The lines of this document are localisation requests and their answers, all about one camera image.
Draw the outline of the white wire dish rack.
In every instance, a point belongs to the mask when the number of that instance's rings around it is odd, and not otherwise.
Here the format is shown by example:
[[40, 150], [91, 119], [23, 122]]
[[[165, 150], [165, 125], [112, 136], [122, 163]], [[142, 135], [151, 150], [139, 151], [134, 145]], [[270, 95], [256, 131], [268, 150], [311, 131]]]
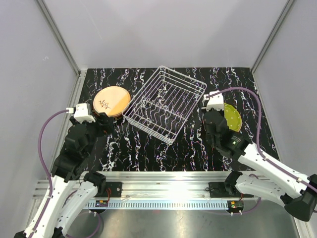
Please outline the white wire dish rack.
[[134, 127], [171, 145], [206, 89], [202, 81], [159, 66], [122, 115]]

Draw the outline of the green polka dot plate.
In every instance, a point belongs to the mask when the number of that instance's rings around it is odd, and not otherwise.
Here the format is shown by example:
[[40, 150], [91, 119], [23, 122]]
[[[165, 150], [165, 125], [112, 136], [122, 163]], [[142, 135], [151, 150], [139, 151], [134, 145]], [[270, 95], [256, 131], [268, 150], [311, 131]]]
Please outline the green polka dot plate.
[[239, 112], [230, 104], [224, 103], [224, 117], [229, 129], [239, 132], [242, 127], [242, 119]]

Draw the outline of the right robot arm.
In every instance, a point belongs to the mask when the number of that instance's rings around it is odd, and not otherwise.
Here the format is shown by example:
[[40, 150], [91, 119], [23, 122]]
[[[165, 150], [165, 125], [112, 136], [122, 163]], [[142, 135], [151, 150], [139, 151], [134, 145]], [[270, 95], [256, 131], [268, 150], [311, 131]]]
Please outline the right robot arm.
[[225, 117], [209, 111], [202, 119], [207, 143], [222, 156], [236, 160], [260, 172], [267, 179], [252, 178], [232, 171], [224, 182], [230, 197], [239, 193], [255, 195], [282, 206], [298, 220], [308, 222], [317, 206], [317, 176], [298, 172], [266, 152], [258, 149], [249, 138], [231, 130]]

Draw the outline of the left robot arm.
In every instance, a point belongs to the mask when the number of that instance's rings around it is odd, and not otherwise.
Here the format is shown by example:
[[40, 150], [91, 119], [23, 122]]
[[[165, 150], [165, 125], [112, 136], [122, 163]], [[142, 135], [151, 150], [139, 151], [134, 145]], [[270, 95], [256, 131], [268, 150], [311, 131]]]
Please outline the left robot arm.
[[60, 154], [55, 159], [52, 170], [48, 170], [42, 155], [43, 124], [38, 137], [38, 154], [48, 177], [49, 187], [40, 207], [28, 227], [14, 236], [16, 238], [66, 238], [68, 230], [84, 205], [96, 197], [109, 193], [106, 177], [98, 172], [85, 174], [80, 187], [72, 188], [84, 172], [96, 140], [114, 132], [113, 118], [105, 113], [93, 117], [90, 114], [70, 118], [72, 126], [64, 139]]

